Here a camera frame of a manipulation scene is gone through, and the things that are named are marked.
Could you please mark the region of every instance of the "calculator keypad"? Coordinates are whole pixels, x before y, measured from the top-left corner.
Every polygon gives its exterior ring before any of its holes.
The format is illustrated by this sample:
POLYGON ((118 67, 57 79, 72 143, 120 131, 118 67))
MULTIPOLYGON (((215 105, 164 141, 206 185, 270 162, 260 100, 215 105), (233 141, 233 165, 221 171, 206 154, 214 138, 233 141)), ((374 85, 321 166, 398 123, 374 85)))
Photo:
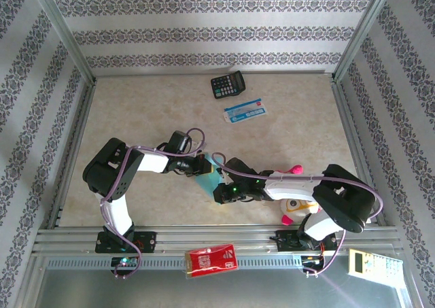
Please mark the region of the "calculator keypad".
POLYGON ((211 87, 216 98, 234 96, 238 92, 229 75, 212 79, 211 87))
POLYGON ((390 257, 367 253, 364 260, 364 272, 373 277, 396 277, 402 270, 402 264, 390 257))

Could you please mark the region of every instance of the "plush toy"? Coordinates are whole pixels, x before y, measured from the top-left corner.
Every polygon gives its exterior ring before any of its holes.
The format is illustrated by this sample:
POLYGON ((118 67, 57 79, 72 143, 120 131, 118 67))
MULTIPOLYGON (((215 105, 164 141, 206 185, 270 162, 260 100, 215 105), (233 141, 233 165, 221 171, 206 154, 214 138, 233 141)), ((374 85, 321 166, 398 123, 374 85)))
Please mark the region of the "plush toy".
MULTIPOLYGON (((304 169, 301 165, 295 165, 289 171, 282 173, 303 174, 304 169)), ((281 200, 281 210, 284 213, 281 219, 284 225, 300 224, 305 216, 319 211, 319 204, 297 199, 283 199, 281 200)))

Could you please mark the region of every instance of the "red package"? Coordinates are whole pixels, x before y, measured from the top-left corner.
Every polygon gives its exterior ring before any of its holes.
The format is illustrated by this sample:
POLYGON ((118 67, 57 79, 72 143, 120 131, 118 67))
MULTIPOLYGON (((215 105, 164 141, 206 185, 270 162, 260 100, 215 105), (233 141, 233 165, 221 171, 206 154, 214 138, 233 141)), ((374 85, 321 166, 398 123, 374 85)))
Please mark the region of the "red package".
POLYGON ((186 252, 187 278, 236 271, 239 269, 232 244, 217 245, 186 252))

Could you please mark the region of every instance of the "wall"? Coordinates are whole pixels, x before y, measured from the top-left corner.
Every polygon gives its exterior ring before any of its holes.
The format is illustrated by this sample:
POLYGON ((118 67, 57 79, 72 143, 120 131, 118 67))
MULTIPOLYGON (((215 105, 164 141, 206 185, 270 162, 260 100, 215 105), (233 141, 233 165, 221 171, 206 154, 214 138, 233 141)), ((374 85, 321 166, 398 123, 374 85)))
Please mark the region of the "wall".
POLYGON ((435 307, 435 0, 387 0, 342 86, 370 173, 435 307))
POLYGON ((37 0, 0 0, 0 307, 48 217, 84 81, 37 0))
POLYGON ((56 0, 97 76, 333 72, 369 0, 56 0))

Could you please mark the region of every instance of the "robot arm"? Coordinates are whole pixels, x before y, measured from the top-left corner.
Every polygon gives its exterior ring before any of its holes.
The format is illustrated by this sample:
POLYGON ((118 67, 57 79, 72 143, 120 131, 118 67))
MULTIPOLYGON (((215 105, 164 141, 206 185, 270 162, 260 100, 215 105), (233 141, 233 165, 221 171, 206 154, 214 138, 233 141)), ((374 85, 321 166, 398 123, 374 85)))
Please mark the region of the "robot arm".
MULTIPOLYGON (((142 152, 136 148, 130 150, 120 181, 111 197, 104 202, 101 199, 109 194, 115 184, 129 148, 119 139, 112 138, 88 164, 83 173, 83 180, 102 202, 101 210, 108 222, 104 229, 112 241, 128 248, 128 244, 117 233, 129 241, 133 239, 134 224, 128 214, 125 193, 137 171, 180 171, 188 177, 213 171, 204 154, 171 156, 185 152, 189 143, 191 144, 192 140, 187 134, 175 131, 168 143, 157 147, 164 147, 164 152, 168 155, 149 150, 142 152)), ((327 235, 342 229, 354 233, 362 232, 375 202, 371 192, 345 182, 363 183, 338 165, 329 165, 323 172, 324 177, 332 177, 334 181, 319 180, 318 177, 315 181, 307 177, 306 182, 284 179, 288 175, 272 170, 256 173, 238 158, 232 158, 222 168, 229 168, 234 173, 220 171, 225 179, 230 178, 230 182, 221 183, 214 190, 214 199, 219 204, 280 199, 300 199, 319 203, 323 210, 306 218, 298 234, 299 238, 308 244, 311 240, 321 241, 327 235), (238 173, 244 173, 249 177, 240 176, 238 173)))
POLYGON ((256 173, 238 158, 229 160, 225 167, 239 173, 258 175, 269 179, 244 177, 229 172, 227 176, 232 181, 219 184, 213 192, 217 203, 280 199, 299 199, 319 203, 322 211, 304 220, 299 234, 301 238, 308 237, 321 241, 327 235, 343 229, 360 233, 364 230, 365 223, 375 203, 375 196, 371 192, 346 182, 364 184, 339 165, 329 165, 323 172, 324 177, 333 177, 336 181, 324 181, 318 177, 316 180, 311 180, 310 177, 307 177, 308 181, 305 182, 282 179, 288 175, 275 171, 256 173))
MULTIPOLYGON (((192 139, 187 134, 175 131, 171 139, 158 148, 164 148, 165 152, 169 154, 180 154, 185 151, 189 143, 192 143, 192 139)), ((100 202, 109 194, 115 183, 127 150, 128 147, 124 142, 112 138, 84 169, 83 180, 100 202)), ((112 196, 102 203, 101 211, 107 220, 104 226, 107 236, 124 249, 128 248, 128 244, 121 240, 116 233, 130 241, 134 237, 135 226, 128 214, 125 193, 136 172, 168 173, 178 170, 190 177, 210 173, 212 168, 204 154, 180 157, 138 149, 131 150, 117 188, 112 196)))

